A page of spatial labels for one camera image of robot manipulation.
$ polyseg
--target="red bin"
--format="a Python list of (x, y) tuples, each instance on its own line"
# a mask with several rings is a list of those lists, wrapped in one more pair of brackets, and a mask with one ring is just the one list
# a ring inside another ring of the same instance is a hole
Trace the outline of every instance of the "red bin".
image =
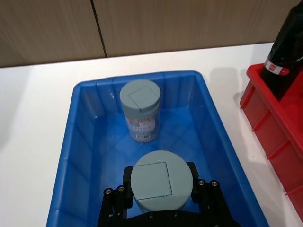
[(303, 221), (303, 73), (278, 102), (260, 77), (262, 67), (248, 68), (240, 105)]

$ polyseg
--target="gray lid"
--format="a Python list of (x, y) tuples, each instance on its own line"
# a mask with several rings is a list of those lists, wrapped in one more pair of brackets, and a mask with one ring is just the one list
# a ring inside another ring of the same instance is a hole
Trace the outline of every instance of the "gray lid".
[(134, 118), (148, 118), (159, 109), (160, 88), (150, 80), (138, 79), (123, 86), (120, 91), (124, 114)]
[(158, 150), (144, 155), (134, 166), (131, 187), (145, 211), (176, 210), (188, 200), (193, 177), (178, 155)]

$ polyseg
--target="white tabletop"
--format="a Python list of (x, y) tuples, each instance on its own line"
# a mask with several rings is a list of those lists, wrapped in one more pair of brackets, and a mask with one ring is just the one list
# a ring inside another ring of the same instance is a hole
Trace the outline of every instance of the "white tabletop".
[(239, 109), (249, 65), (272, 44), (167, 52), (0, 69), (0, 226), (45, 226), (73, 87), (167, 70), (203, 74), (258, 202), (273, 227), (302, 227)]

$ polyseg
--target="wooden wall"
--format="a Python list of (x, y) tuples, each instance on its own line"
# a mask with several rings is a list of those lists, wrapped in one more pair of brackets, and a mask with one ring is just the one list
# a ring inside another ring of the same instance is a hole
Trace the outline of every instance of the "wooden wall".
[(272, 42), (299, 1), (2, 0), (0, 67)]
[(109, 57), (275, 40), (299, 0), (94, 0)]
[(0, 1), (0, 66), (101, 57), (90, 0)]

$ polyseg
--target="black object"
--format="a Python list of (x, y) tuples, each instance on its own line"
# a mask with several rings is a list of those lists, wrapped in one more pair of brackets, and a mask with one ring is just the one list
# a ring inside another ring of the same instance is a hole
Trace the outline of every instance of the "black object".
[(182, 210), (147, 212), (127, 219), (127, 209), (133, 207), (131, 188), (132, 167), (126, 167), (123, 185), (113, 190), (104, 190), (98, 227), (156, 227), (156, 226), (199, 226), (199, 227), (240, 227), (232, 219), (218, 181), (209, 183), (199, 179), (196, 166), (187, 162), (194, 180), (191, 197), (199, 205), (200, 213)]
[(296, 79), (302, 59), (303, 1), (290, 10), (261, 72), (277, 100), (282, 99)]

